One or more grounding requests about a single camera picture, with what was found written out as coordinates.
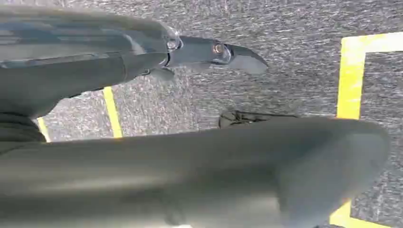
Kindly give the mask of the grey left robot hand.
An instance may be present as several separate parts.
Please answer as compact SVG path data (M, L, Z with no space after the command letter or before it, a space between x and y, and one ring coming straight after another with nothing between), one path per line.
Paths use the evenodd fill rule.
M3 228L311 228L370 186L388 132L342 118L223 113L217 130L46 142L60 100L193 65L262 74L252 50L153 19L0 8Z

